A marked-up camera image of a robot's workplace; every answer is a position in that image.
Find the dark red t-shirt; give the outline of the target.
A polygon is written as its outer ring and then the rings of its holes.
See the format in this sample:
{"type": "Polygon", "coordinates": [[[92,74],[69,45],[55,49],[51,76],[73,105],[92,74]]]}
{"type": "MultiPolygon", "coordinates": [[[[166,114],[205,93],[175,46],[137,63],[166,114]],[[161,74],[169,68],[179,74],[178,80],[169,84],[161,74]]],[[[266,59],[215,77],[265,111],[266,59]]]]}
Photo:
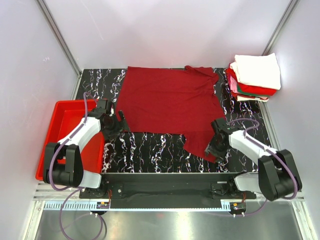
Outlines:
{"type": "Polygon", "coordinates": [[[219,75],[211,67],[128,67],[117,99],[131,132],[183,135],[183,148],[214,163],[205,149],[214,137],[211,122],[225,112],[215,94],[219,75]]]}

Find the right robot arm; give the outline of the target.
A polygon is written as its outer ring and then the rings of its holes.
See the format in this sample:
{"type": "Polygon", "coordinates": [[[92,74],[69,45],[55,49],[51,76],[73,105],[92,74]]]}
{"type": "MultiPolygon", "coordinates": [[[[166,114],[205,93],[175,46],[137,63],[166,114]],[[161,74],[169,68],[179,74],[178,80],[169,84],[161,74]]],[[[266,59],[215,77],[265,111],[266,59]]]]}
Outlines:
{"type": "Polygon", "coordinates": [[[244,154],[258,167],[257,172],[241,173],[227,185],[228,195],[239,198],[244,192],[262,194],[268,201],[292,200],[302,189],[302,181],[293,157],[287,150],[270,147],[249,134],[259,127],[255,120],[251,127],[243,128],[218,118],[211,123],[214,136],[205,149],[206,155],[223,158],[229,149],[244,154]]]}

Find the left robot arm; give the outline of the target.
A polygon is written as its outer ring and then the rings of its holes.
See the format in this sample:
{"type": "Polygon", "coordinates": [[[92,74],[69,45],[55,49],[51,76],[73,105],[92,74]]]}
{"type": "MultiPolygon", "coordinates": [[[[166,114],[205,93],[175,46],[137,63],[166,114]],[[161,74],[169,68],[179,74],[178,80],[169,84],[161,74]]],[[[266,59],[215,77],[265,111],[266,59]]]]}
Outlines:
{"type": "Polygon", "coordinates": [[[84,115],[79,124],[62,139],[46,144],[42,179],[56,191],[69,187],[90,188],[95,197],[103,198],[108,193],[108,186],[102,182],[100,173],[84,169],[81,153],[97,134],[102,133],[108,141],[130,128],[123,111],[113,111],[113,102],[92,100],[92,110],[89,110],[88,102],[84,99],[80,104],[84,107],[84,115]]]}

